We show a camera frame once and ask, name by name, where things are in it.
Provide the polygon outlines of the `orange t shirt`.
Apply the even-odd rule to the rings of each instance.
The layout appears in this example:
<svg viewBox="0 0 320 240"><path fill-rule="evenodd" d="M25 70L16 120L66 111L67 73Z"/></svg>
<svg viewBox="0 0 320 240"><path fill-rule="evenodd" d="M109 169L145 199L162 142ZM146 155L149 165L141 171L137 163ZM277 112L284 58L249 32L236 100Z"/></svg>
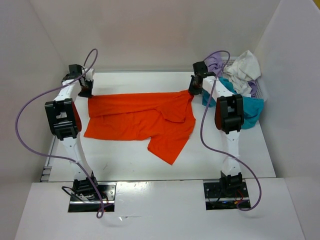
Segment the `orange t shirt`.
<svg viewBox="0 0 320 240"><path fill-rule="evenodd" d="M84 137L149 140L148 151L173 165L196 124L193 99L187 90L93 96L88 100L89 122Z"/></svg>

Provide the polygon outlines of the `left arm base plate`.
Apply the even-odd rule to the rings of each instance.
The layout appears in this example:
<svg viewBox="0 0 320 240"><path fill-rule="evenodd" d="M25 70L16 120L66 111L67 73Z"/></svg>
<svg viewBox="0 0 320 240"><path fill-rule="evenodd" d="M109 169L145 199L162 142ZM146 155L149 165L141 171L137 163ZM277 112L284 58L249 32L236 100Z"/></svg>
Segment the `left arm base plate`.
<svg viewBox="0 0 320 240"><path fill-rule="evenodd" d="M116 182L102 182L97 186L103 200L104 212L115 211L116 186ZM95 192L92 195L84 196L76 193L71 187L63 186L62 189L70 197L69 213L97 212L101 208L101 201Z"/></svg>

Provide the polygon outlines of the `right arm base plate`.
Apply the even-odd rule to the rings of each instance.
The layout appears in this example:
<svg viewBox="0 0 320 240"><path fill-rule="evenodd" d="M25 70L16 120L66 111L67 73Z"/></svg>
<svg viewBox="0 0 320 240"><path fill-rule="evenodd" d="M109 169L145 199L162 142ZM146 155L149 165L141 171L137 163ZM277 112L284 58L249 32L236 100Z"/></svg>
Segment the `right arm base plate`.
<svg viewBox="0 0 320 240"><path fill-rule="evenodd" d="M222 190L218 181L205 181L203 183L205 207L211 210L233 210L237 205L241 209L251 207L247 184L242 182L241 186L231 190Z"/></svg>

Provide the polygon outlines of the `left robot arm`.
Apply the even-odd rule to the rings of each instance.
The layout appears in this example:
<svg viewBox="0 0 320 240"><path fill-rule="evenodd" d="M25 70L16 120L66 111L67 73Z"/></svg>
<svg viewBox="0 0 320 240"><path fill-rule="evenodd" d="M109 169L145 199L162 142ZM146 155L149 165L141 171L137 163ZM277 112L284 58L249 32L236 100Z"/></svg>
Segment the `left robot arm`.
<svg viewBox="0 0 320 240"><path fill-rule="evenodd" d="M69 73L62 79L62 88L52 101L45 103L45 112L51 133L64 146L74 176L70 195L79 201L98 200L98 187L81 144L82 122L74 98L92 97L95 70L79 64L69 66Z"/></svg>

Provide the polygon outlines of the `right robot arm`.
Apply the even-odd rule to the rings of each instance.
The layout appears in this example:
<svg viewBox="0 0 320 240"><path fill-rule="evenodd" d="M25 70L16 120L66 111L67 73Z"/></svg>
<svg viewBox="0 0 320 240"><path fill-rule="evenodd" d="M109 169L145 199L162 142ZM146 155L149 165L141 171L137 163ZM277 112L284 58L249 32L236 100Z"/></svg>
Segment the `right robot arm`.
<svg viewBox="0 0 320 240"><path fill-rule="evenodd" d="M220 171L220 190L230 197L243 181L240 163L236 160L239 156L240 130L244 123L243 97L227 89L214 72L208 71L204 61L196 62L192 67L189 93L195 96L213 91L208 101L216 102L214 123L221 135L222 151L227 153Z"/></svg>

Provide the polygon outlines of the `teal t shirt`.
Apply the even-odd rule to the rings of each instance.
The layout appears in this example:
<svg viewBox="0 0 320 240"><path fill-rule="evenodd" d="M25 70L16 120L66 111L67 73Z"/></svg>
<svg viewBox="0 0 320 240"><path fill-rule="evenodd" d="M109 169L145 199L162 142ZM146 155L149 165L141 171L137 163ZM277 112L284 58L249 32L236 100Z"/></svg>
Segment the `teal t shirt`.
<svg viewBox="0 0 320 240"><path fill-rule="evenodd" d="M219 80L221 83L233 94L236 94L236 91L233 87L233 84L229 82L226 78L220 77ZM202 92L202 105L206 106L209 100L210 93L206 90ZM247 96L243 97L243 113L244 113L244 123L241 127L243 130L248 130L253 128L257 121L260 118L260 115L264 108L264 100L262 98L252 98ZM214 99L211 100L209 108L215 107L216 101Z"/></svg>

